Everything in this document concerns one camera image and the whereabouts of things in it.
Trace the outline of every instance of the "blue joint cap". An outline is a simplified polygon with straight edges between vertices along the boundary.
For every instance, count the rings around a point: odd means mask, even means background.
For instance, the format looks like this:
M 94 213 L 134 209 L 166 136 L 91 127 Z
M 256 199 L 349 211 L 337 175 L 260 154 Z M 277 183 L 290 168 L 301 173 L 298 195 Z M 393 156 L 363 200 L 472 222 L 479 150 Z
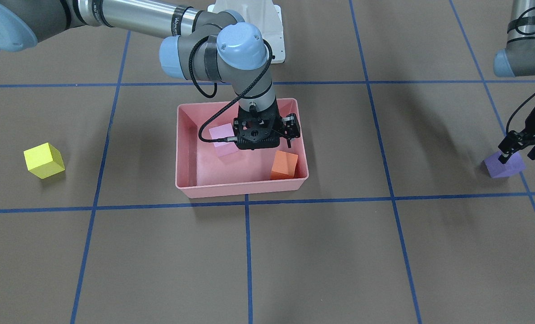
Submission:
M 510 66 L 510 61 L 506 55 L 506 49 L 502 49 L 496 53 L 494 58 L 494 74 L 497 77 L 515 77 L 514 70 Z
M 235 18 L 235 20 L 238 22 L 238 23 L 241 23 L 241 22 L 245 22 L 245 19 L 243 18 L 243 16 L 241 16 L 241 14 L 239 14 L 239 12 L 235 11 L 235 10 L 231 10 L 231 9 L 227 9 L 227 10 L 224 10 L 223 12 L 227 12 L 229 13 L 230 15 L 233 16 L 233 18 Z
M 25 21 L 0 4 L 0 49 L 19 52 L 37 45 L 37 37 Z
M 186 79 L 179 63 L 179 36 L 170 36 L 161 42 L 160 63 L 163 72 L 172 78 Z
M 268 60 L 262 33 L 247 22 L 222 29 L 218 35 L 218 53 L 224 62 L 240 70 L 255 70 Z

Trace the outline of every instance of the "white plastic mount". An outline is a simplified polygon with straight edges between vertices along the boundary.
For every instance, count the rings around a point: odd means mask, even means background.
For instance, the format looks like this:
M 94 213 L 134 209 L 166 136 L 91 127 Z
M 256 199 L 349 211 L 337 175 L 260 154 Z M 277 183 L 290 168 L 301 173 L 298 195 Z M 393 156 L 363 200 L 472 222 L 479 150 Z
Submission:
M 286 60 L 280 6 L 274 5 L 272 0 L 216 0 L 216 4 L 208 7 L 208 12 L 218 13 L 226 9 L 239 12 L 245 22 L 259 28 L 263 38 L 272 46 L 276 57 L 272 63 L 283 63 Z

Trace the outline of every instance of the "cube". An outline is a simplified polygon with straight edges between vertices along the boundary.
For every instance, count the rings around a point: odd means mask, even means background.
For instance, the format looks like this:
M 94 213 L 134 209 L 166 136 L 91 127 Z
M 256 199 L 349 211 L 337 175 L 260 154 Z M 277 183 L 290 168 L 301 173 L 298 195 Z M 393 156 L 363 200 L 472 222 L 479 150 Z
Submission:
M 218 127 L 210 128 L 209 134 L 214 140 L 218 138 L 234 136 L 231 124 L 224 124 Z M 233 142 L 214 142 L 213 145 L 216 148 L 216 154 L 218 154 L 218 156 L 224 156 L 239 151 L 239 149 L 237 148 L 237 146 L 235 146 L 235 143 Z
M 41 179 L 65 171 L 61 153 L 45 143 L 23 152 L 27 170 Z
M 298 155 L 283 151 L 276 151 L 273 160 L 271 180 L 293 179 L 296 175 Z
M 490 177 L 492 178 L 506 178 L 526 169 L 526 165 L 521 159 L 519 152 L 514 153 L 510 157 L 510 160 L 506 164 L 502 164 L 498 161 L 498 158 L 502 152 L 498 151 L 484 160 Z

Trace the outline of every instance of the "robotic arm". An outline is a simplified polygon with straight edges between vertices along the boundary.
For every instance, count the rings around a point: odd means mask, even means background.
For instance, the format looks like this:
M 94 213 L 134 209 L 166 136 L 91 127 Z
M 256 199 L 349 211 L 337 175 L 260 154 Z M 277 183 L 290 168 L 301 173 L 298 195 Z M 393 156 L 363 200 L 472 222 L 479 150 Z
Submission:
M 508 41 L 506 48 L 496 54 L 494 73 L 501 77 L 535 76 L 535 0 L 514 0 Z M 535 108 L 527 117 L 522 131 L 509 131 L 511 119 L 530 99 L 515 111 L 507 123 L 506 137 L 498 146 L 502 151 L 499 160 L 503 164 L 515 152 L 528 146 L 533 146 L 528 157 L 535 160 Z
M 21 51 L 73 27 L 120 27 L 163 38 L 161 67 L 191 79 L 207 98 L 230 82 L 236 98 L 199 130 L 204 142 L 235 142 L 239 149 L 275 148 L 300 137 L 295 114 L 282 118 L 269 65 L 272 50 L 259 29 L 232 10 L 210 13 L 159 0 L 0 0 L 0 49 Z M 213 81 L 206 94 L 196 80 Z M 206 139 L 204 128 L 239 103 L 234 137 Z

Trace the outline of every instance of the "pink bin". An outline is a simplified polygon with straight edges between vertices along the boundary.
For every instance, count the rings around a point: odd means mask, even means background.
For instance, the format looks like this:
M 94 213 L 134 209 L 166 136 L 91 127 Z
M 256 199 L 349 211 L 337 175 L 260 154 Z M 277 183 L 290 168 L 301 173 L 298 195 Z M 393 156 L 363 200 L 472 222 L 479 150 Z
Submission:
M 309 176 L 303 137 L 292 141 L 290 149 L 286 140 L 281 139 L 278 148 L 239 150 L 220 157 L 216 154 L 213 143 L 198 139 L 199 127 L 226 104 L 227 102 L 196 103 L 177 107 L 175 186 L 190 198 L 299 189 Z M 277 104 L 282 116 L 296 113 L 300 119 L 298 101 L 295 99 L 278 99 Z M 209 128 L 232 123 L 237 116 L 237 107 L 237 104 L 233 105 L 210 123 L 204 131 L 204 137 L 210 138 Z M 299 156 L 296 178 L 270 180 L 273 160 L 278 150 Z

